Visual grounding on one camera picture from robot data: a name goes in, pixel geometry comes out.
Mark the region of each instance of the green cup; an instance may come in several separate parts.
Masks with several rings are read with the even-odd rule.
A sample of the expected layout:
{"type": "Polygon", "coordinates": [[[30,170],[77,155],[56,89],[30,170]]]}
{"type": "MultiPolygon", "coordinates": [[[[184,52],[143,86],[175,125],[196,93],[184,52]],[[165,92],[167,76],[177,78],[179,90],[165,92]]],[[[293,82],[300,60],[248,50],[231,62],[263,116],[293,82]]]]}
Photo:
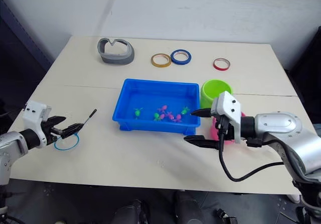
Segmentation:
{"type": "Polygon", "coordinates": [[[206,81],[201,88],[201,108],[211,107],[213,100],[224,91],[233,94],[231,86],[224,81],[217,79],[206,81]]]}

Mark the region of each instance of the gray headband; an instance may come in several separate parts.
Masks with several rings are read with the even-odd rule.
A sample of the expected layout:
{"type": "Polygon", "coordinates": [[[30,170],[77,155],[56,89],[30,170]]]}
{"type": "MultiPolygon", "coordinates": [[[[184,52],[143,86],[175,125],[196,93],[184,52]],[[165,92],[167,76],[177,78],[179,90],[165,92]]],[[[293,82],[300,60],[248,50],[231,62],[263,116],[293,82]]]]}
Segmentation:
{"type": "Polygon", "coordinates": [[[97,44],[97,49],[101,59],[106,63],[125,65],[134,60],[135,54],[132,45],[123,39],[115,39],[113,42],[111,42],[108,38],[102,38],[97,44]],[[105,45],[107,42],[109,42],[111,46],[113,46],[116,42],[120,42],[127,46],[127,51],[123,54],[105,53],[105,45]]]}

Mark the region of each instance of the blue ring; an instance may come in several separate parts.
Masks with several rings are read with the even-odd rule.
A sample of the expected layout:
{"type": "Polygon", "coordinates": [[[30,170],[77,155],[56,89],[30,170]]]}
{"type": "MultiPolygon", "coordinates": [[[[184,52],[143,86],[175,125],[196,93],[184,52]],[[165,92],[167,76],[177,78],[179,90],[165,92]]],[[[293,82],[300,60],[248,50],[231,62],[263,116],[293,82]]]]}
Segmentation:
{"type": "Polygon", "coordinates": [[[74,135],[77,137],[77,142],[72,147],[67,148],[67,149],[60,149],[59,147],[57,147],[56,143],[61,139],[61,137],[59,137],[54,143],[55,149],[64,151],[64,150],[71,150],[72,148],[76,147],[76,145],[78,145],[78,143],[79,143],[79,136],[77,133],[75,133],[74,135]]]}
{"type": "Polygon", "coordinates": [[[188,51],[184,50],[184,49],[177,49],[177,50],[175,50],[174,52],[171,53],[171,60],[172,60],[172,62],[175,63],[175,64],[178,64],[178,65],[188,64],[188,63],[191,61],[191,59],[192,59],[191,54],[190,54],[188,51]],[[185,60],[185,61],[180,61],[180,60],[175,59],[175,58],[174,58],[174,55],[175,55],[175,53],[177,53],[177,52],[185,52],[185,53],[188,55],[187,60],[185,60]]]}

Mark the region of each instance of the white wall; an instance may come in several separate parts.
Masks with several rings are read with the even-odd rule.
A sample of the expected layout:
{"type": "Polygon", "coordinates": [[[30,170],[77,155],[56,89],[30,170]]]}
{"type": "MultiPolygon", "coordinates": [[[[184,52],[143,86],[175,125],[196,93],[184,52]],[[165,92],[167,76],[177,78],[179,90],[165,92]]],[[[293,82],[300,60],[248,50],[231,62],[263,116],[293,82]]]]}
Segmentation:
{"type": "Polygon", "coordinates": [[[321,25],[321,0],[4,0],[55,59],[70,35],[270,43],[291,66],[321,25]]]}

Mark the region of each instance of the blue plastic tray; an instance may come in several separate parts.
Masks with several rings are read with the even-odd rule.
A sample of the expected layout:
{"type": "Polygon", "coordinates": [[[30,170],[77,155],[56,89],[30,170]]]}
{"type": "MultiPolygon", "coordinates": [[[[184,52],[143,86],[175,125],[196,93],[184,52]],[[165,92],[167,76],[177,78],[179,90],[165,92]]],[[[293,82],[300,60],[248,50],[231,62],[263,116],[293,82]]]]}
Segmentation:
{"type": "Polygon", "coordinates": [[[194,135],[201,122],[199,117],[190,113],[199,108],[199,86],[196,83],[126,79],[112,119],[125,131],[148,130],[194,135]],[[164,105],[168,106],[166,112],[172,112],[174,116],[181,114],[184,107],[190,111],[182,115],[180,123],[174,123],[167,117],[154,121],[154,113],[160,114],[157,109],[164,105]],[[141,109],[137,119],[136,109],[141,109]]]}

